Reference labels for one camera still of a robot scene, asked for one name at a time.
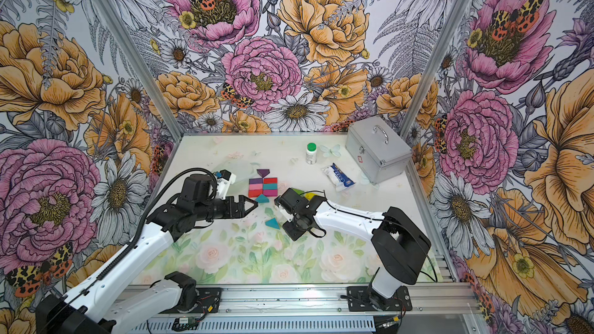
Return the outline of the teal triangular block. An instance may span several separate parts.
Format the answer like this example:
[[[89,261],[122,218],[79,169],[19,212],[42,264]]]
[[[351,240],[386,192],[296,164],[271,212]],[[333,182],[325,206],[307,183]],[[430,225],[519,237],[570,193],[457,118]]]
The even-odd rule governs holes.
[[[275,218],[272,218],[272,219],[267,220],[265,222],[265,225],[267,227],[273,228],[275,230],[279,230],[280,229],[280,225],[279,225],[277,219],[275,219]]]

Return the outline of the teal triangle cluster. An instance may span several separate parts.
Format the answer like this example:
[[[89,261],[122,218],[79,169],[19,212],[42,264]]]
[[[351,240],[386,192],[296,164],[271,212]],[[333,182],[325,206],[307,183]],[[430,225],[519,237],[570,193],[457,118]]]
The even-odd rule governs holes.
[[[258,197],[255,199],[255,201],[256,201],[257,203],[259,203],[259,204],[262,204],[262,203],[268,203],[268,202],[269,202],[269,198],[267,198],[267,196],[265,196],[264,194],[261,194],[261,195],[259,195],[259,196],[258,196]]]

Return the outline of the magenta rectangular block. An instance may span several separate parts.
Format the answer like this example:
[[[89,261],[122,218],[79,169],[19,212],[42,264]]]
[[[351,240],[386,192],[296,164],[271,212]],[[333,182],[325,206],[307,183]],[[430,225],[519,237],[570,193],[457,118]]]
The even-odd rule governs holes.
[[[278,190],[264,190],[263,191],[263,195],[267,196],[267,197],[277,197],[278,196]]]

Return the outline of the teal rectangular block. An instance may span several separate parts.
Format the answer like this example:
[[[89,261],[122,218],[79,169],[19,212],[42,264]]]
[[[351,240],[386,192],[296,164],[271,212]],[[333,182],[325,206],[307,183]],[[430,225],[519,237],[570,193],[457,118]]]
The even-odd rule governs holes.
[[[277,183],[264,183],[263,190],[277,190],[278,184]]]

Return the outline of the purple triangular block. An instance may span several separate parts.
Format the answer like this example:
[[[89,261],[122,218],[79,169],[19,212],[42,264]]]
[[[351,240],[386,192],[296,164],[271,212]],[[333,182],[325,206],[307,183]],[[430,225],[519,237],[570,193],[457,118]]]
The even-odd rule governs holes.
[[[269,169],[258,169],[257,173],[261,178],[265,178],[266,176],[268,176],[270,174],[270,170]]]

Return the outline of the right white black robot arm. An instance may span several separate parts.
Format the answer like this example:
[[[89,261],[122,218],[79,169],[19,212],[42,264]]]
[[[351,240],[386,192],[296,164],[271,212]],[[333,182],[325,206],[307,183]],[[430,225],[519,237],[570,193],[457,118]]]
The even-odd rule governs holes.
[[[307,234],[324,238],[340,232],[371,243],[380,266],[366,288],[346,289],[342,298],[351,312],[412,310],[408,286],[416,284],[430,260],[432,244],[403,210],[363,211],[334,203],[320,191],[300,193],[293,188],[276,197],[274,204],[289,217],[282,228],[293,241]]]

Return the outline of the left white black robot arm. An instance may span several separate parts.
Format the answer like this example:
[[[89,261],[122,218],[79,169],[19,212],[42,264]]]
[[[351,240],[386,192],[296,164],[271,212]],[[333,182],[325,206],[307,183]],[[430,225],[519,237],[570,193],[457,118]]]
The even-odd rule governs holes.
[[[142,214],[131,240],[96,272],[62,297],[48,295],[36,310],[37,333],[120,333],[167,310],[200,304],[196,281],[173,272],[150,290],[117,307],[129,284],[164,250],[215,220],[236,220],[258,208],[247,196],[230,196],[235,175],[190,168],[164,185]]]

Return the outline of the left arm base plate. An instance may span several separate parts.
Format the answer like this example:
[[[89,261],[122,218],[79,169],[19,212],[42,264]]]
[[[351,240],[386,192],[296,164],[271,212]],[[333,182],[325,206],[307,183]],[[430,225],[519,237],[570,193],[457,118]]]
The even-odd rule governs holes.
[[[196,301],[188,309],[176,309],[182,314],[214,314],[219,312],[221,288],[197,288]]]

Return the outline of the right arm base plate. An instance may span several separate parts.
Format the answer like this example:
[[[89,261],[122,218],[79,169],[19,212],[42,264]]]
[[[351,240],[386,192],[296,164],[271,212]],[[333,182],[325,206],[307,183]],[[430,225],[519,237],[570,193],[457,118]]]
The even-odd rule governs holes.
[[[350,312],[410,312],[413,309],[411,296],[406,286],[401,286],[390,298],[373,291],[371,286],[346,287],[345,299]]]

